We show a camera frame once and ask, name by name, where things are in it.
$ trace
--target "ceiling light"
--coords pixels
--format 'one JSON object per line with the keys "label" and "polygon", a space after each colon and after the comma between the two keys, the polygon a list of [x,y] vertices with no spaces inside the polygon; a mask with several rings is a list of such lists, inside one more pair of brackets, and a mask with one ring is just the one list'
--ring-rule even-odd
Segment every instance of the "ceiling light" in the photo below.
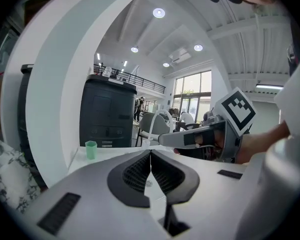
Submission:
{"label": "ceiling light", "polygon": [[163,10],[161,8],[157,8],[157,9],[153,10],[153,16],[158,18],[158,19],[163,18],[165,15],[166,15],[165,10]]}
{"label": "ceiling light", "polygon": [[284,87],[280,85],[257,84],[256,88],[282,90]]}
{"label": "ceiling light", "polygon": [[201,44],[196,44],[196,45],[194,46],[194,50],[196,50],[197,52],[202,51],[202,49],[203,49],[203,46],[202,46]]}
{"label": "ceiling light", "polygon": [[139,49],[137,47],[132,47],[131,51],[134,52],[134,53],[137,53],[139,51]]}

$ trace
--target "window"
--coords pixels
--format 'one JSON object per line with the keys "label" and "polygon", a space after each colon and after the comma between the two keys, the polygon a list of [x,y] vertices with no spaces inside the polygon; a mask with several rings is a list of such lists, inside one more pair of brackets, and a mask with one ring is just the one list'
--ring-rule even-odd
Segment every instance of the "window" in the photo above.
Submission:
{"label": "window", "polygon": [[179,78],[175,82],[172,108],[178,109],[179,114],[189,113],[198,124],[210,111],[211,89],[211,71]]}
{"label": "window", "polygon": [[173,103],[172,103],[172,107],[177,108],[178,110],[180,110],[180,105],[181,105],[181,98],[174,98]]}
{"label": "window", "polygon": [[212,76],[211,71],[201,73],[201,93],[211,92]]}
{"label": "window", "polygon": [[175,92],[174,92],[175,95],[182,94],[183,85],[184,85],[184,79],[183,78],[180,78],[180,79],[176,80]]}
{"label": "window", "polygon": [[211,97],[201,97],[198,109],[198,115],[196,117],[196,123],[199,124],[204,119],[204,114],[210,111]]}
{"label": "window", "polygon": [[193,74],[184,78],[184,86],[182,93],[200,93],[200,74]]}

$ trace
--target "white table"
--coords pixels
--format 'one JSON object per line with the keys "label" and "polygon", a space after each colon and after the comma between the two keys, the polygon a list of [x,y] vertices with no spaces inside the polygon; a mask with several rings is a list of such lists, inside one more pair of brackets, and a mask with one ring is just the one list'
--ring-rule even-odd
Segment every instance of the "white table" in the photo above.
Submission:
{"label": "white table", "polygon": [[[162,145],[154,145],[150,146],[153,150],[163,150],[167,152],[173,153],[173,149],[170,147],[165,147]],[[132,152],[141,151],[144,148],[142,146],[137,147],[112,147],[112,148],[102,148],[98,147],[96,150],[95,159],[89,160],[87,158],[86,147],[80,146],[77,152],[74,155],[74,158],[69,166],[68,175],[73,173],[74,171],[85,167],[90,164],[98,163],[104,160],[108,160],[114,157],[122,156],[125,154],[129,154]]]}
{"label": "white table", "polygon": [[[150,146],[150,148],[167,151],[170,152],[171,154],[174,153],[171,148],[162,145],[154,145],[154,146]],[[124,156],[125,154],[137,152],[141,150],[143,150],[143,148],[140,146],[119,147],[119,148],[98,147],[95,159],[89,160],[87,158],[86,147],[81,146],[79,147],[78,151],[76,152],[73,158],[73,161],[68,170],[68,175],[87,165],[98,163],[118,156]],[[165,216],[166,196],[162,192],[161,188],[159,187],[159,184],[157,183],[152,173],[149,174],[147,180],[152,182],[152,186],[145,188],[144,195],[147,196],[150,200],[150,213],[156,220],[159,220]]]}

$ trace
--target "black vent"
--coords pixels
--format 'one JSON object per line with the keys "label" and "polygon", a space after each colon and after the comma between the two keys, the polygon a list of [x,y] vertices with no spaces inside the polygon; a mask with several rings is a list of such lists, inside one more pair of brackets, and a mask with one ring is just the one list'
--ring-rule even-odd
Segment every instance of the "black vent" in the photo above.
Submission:
{"label": "black vent", "polygon": [[151,156],[151,171],[165,195],[178,187],[185,179],[182,170],[155,155]]}
{"label": "black vent", "polygon": [[150,154],[131,164],[123,172],[123,181],[140,193],[145,192],[146,181],[150,173]]}
{"label": "black vent", "polygon": [[66,193],[54,207],[37,223],[43,230],[56,235],[78,203],[80,195]]}

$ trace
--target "black metal railing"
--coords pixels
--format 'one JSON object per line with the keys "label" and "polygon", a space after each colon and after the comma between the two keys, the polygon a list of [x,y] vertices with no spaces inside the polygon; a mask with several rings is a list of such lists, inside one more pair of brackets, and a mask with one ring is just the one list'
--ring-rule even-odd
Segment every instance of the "black metal railing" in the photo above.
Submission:
{"label": "black metal railing", "polygon": [[[105,66],[99,66],[99,65],[94,65],[93,66],[93,72],[95,75],[102,75],[105,71]],[[163,85],[149,81],[147,79],[144,79],[142,77],[139,77],[134,74],[129,74],[126,72],[121,72],[118,69],[112,69],[111,71],[111,78],[115,78],[124,82],[127,82],[129,84],[133,84],[136,86],[142,86],[147,89],[151,89],[153,91],[156,91],[158,93],[164,94],[165,93],[165,88]]]}

